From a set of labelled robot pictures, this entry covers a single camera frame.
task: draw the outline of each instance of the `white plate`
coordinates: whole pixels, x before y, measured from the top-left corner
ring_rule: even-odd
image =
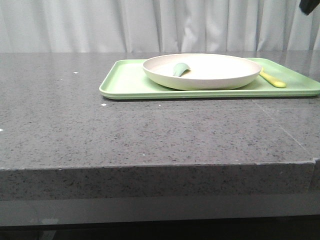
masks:
[[[185,63],[190,71],[173,76],[174,66]],[[182,53],[156,56],[143,63],[145,74],[157,84],[179,90],[228,90],[251,83],[261,66],[251,60],[220,54]]]

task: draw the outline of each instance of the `yellow spoon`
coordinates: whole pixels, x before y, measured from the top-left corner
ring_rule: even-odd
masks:
[[[285,88],[287,84],[280,79],[271,76],[264,72],[264,68],[261,69],[260,76],[267,80],[271,85],[275,86],[276,88]]]

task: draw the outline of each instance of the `tray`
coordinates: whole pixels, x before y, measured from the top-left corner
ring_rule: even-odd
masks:
[[[150,80],[143,71],[145,59],[126,59],[115,62],[99,90],[104,97],[114,100],[312,97],[320,94],[320,82],[265,58],[248,59],[286,82],[287,87],[274,87],[258,76],[250,84],[232,90],[176,90]]]

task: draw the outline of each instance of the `gray granite countertop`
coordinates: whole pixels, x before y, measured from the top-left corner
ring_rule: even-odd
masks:
[[[266,58],[320,81],[320,51]],[[1,53],[0,199],[320,190],[320,98],[116,101],[115,61],[159,53]]]

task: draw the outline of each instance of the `curtain fold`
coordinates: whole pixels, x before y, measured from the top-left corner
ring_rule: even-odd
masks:
[[[320,50],[300,0],[0,0],[0,52]]]

